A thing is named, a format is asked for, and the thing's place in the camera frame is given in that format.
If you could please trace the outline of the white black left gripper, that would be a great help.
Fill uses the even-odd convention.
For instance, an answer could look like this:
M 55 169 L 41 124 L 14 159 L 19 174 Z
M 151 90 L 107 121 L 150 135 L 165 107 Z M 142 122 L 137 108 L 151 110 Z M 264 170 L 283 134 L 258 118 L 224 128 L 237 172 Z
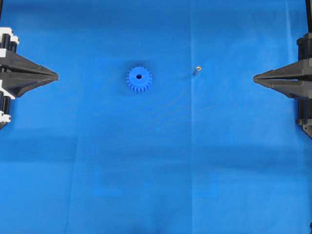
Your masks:
M 59 79 L 57 73 L 16 54 L 19 42 L 10 27 L 0 28 L 0 64 L 11 71 L 0 74 L 0 129 L 11 122 L 12 99 Z

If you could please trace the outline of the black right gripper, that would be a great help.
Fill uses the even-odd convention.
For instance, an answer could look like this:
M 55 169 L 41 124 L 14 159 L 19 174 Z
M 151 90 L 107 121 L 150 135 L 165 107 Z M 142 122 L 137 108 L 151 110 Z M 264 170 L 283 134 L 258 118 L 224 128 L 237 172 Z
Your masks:
M 254 82 L 289 98 L 298 98 L 296 123 L 312 138 L 312 34 L 297 40 L 298 62 L 254 76 Z

